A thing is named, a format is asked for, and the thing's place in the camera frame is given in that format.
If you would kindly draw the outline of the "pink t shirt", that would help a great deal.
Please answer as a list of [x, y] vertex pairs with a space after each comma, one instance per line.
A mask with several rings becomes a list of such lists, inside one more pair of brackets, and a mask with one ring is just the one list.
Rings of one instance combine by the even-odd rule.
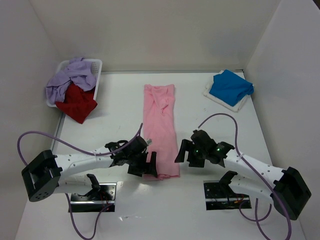
[[148, 147], [147, 161], [156, 152], [157, 177], [145, 174], [147, 181], [180, 177], [177, 135], [174, 127], [175, 85], [144, 86], [143, 137], [152, 141]]

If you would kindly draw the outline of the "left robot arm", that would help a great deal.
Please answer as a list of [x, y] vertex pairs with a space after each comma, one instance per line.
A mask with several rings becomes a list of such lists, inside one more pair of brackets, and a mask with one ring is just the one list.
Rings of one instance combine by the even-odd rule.
[[147, 151], [151, 140], [109, 142], [89, 154], [58, 154], [42, 151], [21, 172], [28, 199], [39, 202], [52, 194], [77, 194], [93, 199], [101, 194], [101, 184], [90, 170], [128, 165], [128, 174], [157, 177], [157, 153]]

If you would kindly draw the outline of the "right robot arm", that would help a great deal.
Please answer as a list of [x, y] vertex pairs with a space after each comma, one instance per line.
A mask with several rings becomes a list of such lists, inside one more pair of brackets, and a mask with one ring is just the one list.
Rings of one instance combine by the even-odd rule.
[[262, 199], [284, 217], [297, 220], [311, 191], [300, 172], [293, 167], [275, 167], [252, 158], [224, 141], [215, 142], [203, 130], [194, 130], [190, 140], [183, 139], [175, 163], [203, 168], [205, 162], [219, 165], [227, 172], [219, 180], [225, 195], [246, 195]]

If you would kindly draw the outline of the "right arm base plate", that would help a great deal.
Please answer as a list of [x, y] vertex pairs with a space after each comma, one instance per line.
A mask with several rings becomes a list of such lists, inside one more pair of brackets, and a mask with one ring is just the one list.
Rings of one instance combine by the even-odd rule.
[[218, 181], [204, 181], [204, 196], [207, 211], [251, 209], [248, 195], [234, 193], [229, 186], [222, 186]]

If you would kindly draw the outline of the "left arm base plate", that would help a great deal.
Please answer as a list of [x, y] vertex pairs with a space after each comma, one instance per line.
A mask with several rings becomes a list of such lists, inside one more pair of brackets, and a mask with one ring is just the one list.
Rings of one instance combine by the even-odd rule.
[[73, 213], [99, 213], [115, 211], [116, 183], [101, 183], [100, 190], [91, 194], [71, 194], [70, 204]]

